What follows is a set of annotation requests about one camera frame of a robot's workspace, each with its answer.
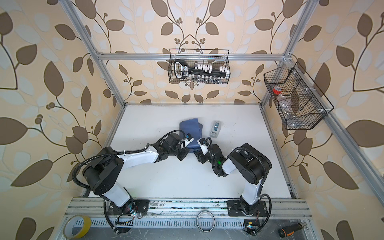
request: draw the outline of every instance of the floral wallpaper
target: floral wallpaper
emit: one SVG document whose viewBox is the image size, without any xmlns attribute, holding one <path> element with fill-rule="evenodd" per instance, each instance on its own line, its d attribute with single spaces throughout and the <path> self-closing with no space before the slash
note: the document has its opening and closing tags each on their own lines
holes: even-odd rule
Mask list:
<svg viewBox="0 0 384 240">
<path fill-rule="evenodd" d="M 283 53 L 304 0 L 73 0 L 99 52 Z"/>
<path fill-rule="evenodd" d="M 320 1 L 293 54 L 331 100 L 334 113 L 381 175 L 383 19 L 383 1 Z"/>
<path fill-rule="evenodd" d="M 307 200 L 320 236 L 382 239 L 384 208 L 326 123 L 308 131 L 286 130 L 275 105 L 265 109 L 298 197 Z"/>
<path fill-rule="evenodd" d="M 292 55 L 381 174 L 383 10 L 382 1 L 320 0 Z M 324 240 L 381 239 L 384 209 L 324 121 L 289 131 L 272 101 L 266 112 Z"/>
<path fill-rule="evenodd" d="M 57 0 L 0 1 L 0 45 L 2 238 L 49 239 L 120 106 Z"/>
<path fill-rule="evenodd" d="M 266 87 L 263 74 L 273 61 L 230 61 L 228 84 L 169 82 L 166 61 L 109 61 L 107 68 L 125 101 L 132 103 L 258 103 Z"/>
</svg>

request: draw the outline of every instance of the black wire basket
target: black wire basket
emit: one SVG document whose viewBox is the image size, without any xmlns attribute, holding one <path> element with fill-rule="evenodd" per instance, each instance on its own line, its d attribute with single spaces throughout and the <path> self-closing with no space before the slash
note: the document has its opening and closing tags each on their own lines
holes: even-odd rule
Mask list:
<svg viewBox="0 0 384 240">
<path fill-rule="evenodd" d="M 231 75 L 228 55 L 229 50 L 223 49 L 172 48 L 169 50 L 169 82 L 228 84 Z"/>
<path fill-rule="evenodd" d="M 300 74 L 302 67 L 280 67 L 264 74 L 264 81 L 271 98 L 286 129 L 313 129 L 334 106 L 324 95 L 319 86 L 308 86 Z M 329 105 L 323 103 L 315 96 L 324 97 Z"/>
</svg>

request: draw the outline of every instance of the screwdriver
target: screwdriver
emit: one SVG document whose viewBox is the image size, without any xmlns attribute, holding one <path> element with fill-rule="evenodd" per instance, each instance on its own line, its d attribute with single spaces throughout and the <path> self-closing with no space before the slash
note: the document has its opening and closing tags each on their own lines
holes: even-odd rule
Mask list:
<svg viewBox="0 0 384 240">
<path fill-rule="evenodd" d="M 286 227 L 283 227 L 283 228 L 280 228 L 279 230 L 277 230 L 277 233 L 280 235 L 280 237 L 287 237 L 287 236 L 291 236 L 292 234 L 294 234 L 296 231 L 299 231 L 301 229 L 303 229 L 303 227 L 307 225 L 306 223 L 295 223 L 291 226 L 286 226 Z"/>
</svg>

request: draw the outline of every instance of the white table surface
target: white table surface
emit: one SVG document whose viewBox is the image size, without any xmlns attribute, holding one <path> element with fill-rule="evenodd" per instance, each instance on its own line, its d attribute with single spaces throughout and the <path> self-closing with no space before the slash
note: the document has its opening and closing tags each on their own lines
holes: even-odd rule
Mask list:
<svg viewBox="0 0 384 240">
<path fill-rule="evenodd" d="M 262 152 L 272 163 L 263 193 L 291 198 L 258 105 L 128 105 L 111 147 L 118 151 L 143 148 L 191 118 L 204 125 L 203 137 L 209 136 L 215 120 L 222 122 L 218 138 L 212 140 L 225 156 L 246 142 Z M 217 177 L 209 162 L 201 164 L 190 153 L 183 161 L 169 157 L 126 169 L 118 182 L 133 197 L 239 198 L 245 179 L 238 170 Z"/>
</svg>

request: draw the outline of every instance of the blue cloth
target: blue cloth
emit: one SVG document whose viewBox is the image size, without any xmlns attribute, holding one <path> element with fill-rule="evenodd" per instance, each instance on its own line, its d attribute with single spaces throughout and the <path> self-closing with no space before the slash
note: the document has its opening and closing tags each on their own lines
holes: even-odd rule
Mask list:
<svg viewBox="0 0 384 240">
<path fill-rule="evenodd" d="M 194 140 L 188 144 L 188 148 L 191 149 L 189 152 L 192 152 L 193 149 L 200 149 L 200 145 L 197 143 L 197 140 L 201 138 L 201 131 L 203 125 L 198 122 L 197 118 L 189 119 L 180 122 L 180 130 L 183 130 L 185 134 L 190 133 Z"/>
</svg>

